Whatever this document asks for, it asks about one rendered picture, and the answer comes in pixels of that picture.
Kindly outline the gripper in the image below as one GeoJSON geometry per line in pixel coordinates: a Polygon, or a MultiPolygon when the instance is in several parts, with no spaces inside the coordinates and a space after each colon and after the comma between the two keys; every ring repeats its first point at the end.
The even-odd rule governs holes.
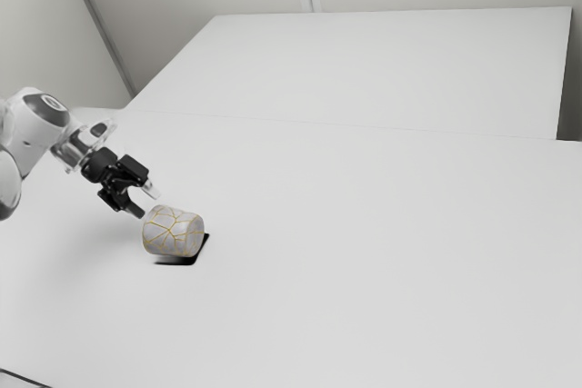
{"type": "Polygon", "coordinates": [[[132,156],[125,154],[119,160],[107,147],[93,152],[82,166],[81,175],[92,184],[103,187],[97,195],[114,211],[126,212],[142,219],[145,211],[130,198],[125,186],[139,188],[152,199],[158,199],[160,191],[149,178],[149,170],[132,156]]]}

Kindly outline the grey mug with gold cracks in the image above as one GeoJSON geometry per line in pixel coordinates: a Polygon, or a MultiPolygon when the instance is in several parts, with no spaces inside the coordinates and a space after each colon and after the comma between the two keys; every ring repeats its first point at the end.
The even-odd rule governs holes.
{"type": "Polygon", "coordinates": [[[142,243],[150,254],[194,257],[205,234],[205,223],[199,214],[163,204],[154,206],[142,225],[142,243]]]}

